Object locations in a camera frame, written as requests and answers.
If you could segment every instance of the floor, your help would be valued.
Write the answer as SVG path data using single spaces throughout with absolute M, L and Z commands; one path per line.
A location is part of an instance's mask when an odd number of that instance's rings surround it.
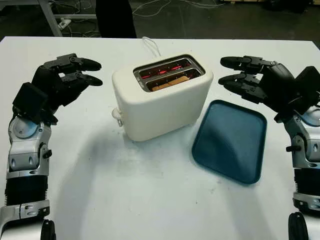
M 94 13 L 92 8 L 82 11 Z M 131 0 L 133 9 L 146 1 Z M 198 0 L 208 4 L 210 0 Z M 149 4 L 136 13 L 152 15 L 163 1 Z M 58 12 L 73 12 L 58 6 Z M 269 11 L 258 3 L 226 3 L 217 8 L 197 8 L 183 1 L 173 0 L 152 17 L 134 16 L 138 37 L 187 39 L 276 39 L 310 40 L 320 48 L 320 7 L 309 6 L 302 13 Z M 95 20 L 72 22 L 64 36 L 99 37 Z M 52 36 L 45 17 L 38 6 L 13 6 L 0 11 L 0 40 L 4 36 Z

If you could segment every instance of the toaster slot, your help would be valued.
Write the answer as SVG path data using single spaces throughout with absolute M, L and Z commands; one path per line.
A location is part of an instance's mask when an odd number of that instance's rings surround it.
M 205 73 L 205 70 L 190 55 L 176 56 L 133 70 L 139 85 L 146 92 L 167 88 Z
M 173 85 L 180 84 L 182 82 L 194 79 L 201 76 L 201 73 L 197 69 L 189 69 L 186 71 L 178 72 L 173 75 L 168 75 L 164 77 L 157 78 L 155 80 L 148 81 L 146 83 L 149 91 L 154 92 L 160 89 L 165 89 Z

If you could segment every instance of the white toaster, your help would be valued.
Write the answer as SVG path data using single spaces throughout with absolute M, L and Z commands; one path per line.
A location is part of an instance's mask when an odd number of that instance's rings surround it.
M 112 116 L 130 139 L 145 141 L 195 122 L 213 73 L 190 54 L 158 57 L 112 75 Z

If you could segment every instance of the white table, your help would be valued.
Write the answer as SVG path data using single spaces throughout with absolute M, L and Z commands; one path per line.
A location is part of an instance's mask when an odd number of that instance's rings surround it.
M 12 101 L 42 63 L 77 53 L 102 64 L 90 87 L 61 107 L 52 127 L 48 198 L 61 240 L 285 240 L 294 175 L 290 139 L 275 113 L 218 85 L 233 71 L 225 56 L 258 56 L 285 64 L 296 76 L 320 70 L 320 51 L 309 41 L 157 39 L 161 54 L 200 55 L 214 80 L 195 124 L 146 142 L 132 142 L 111 117 L 116 107 L 112 73 L 153 55 L 140 39 L 6 37 L 0 42 L 0 193 L 5 191 Z M 216 99 L 261 112 L 268 120 L 261 179 L 242 186 L 198 166 L 191 147 L 208 104 Z

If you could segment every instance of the blue tray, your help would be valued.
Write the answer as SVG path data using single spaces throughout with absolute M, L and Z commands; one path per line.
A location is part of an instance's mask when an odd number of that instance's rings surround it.
M 244 184 L 260 179 L 267 120 L 259 112 L 212 101 L 192 146 L 194 160 Z

